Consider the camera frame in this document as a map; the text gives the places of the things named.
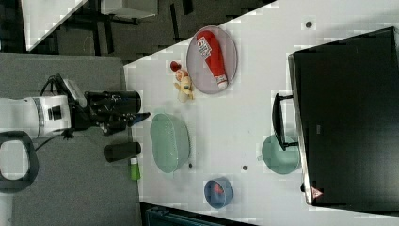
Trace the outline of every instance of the ketchup bottle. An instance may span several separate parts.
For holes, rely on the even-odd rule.
[[[214,33],[208,30],[201,31],[197,35],[197,46],[202,58],[205,60],[212,75],[216,79],[220,89],[227,87],[227,77],[224,67],[224,59],[219,42]]]

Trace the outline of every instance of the gray floor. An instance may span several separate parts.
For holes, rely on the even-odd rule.
[[[0,65],[0,97],[38,96],[56,73],[81,90],[123,88],[117,58],[0,54]],[[109,164],[104,158],[105,145],[127,139],[127,131],[105,137],[90,128],[43,146],[37,180],[14,197],[13,225],[138,225],[137,184],[130,180],[127,160]]]
[[[138,60],[149,54],[175,44],[179,40],[192,37],[206,25],[220,25],[241,16],[274,0],[201,0],[193,2],[193,11],[184,15],[182,0],[159,0],[158,14],[141,19],[139,25],[112,23],[115,52],[106,53],[104,32],[100,32],[103,42],[102,56],[118,57],[124,63]],[[173,4],[177,16],[179,37],[174,36],[170,5]],[[94,56],[92,35],[88,31],[66,30],[57,32],[58,48],[61,55]]]

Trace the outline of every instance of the small bowl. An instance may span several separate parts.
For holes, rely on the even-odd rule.
[[[232,186],[224,177],[207,182],[203,193],[206,201],[215,209],[225,207],[233,198]]]

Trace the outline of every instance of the white cabinet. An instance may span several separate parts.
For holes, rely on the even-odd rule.
[[[101,12],[127,19],[140,19],[158,13],[158,0],[102,0]]]

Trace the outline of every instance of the plate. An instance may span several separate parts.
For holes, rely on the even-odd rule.
[[[190,74],[194,86],[201,92],[207,94],[215,94],[224,89],[217,86],[216,79],[208,68],[205,60],[200,55],[197,46],[197,35],[199,32],[209,30],[216,36],[219,41],[220,49],[224,58],[226,76],[228,79],[228,86],[232,83],[235,71],[237,69],[237,50],[232,38],[226,31],[217,26],[205,26],[199,30],[191,40],[187,51],[187,70]]]

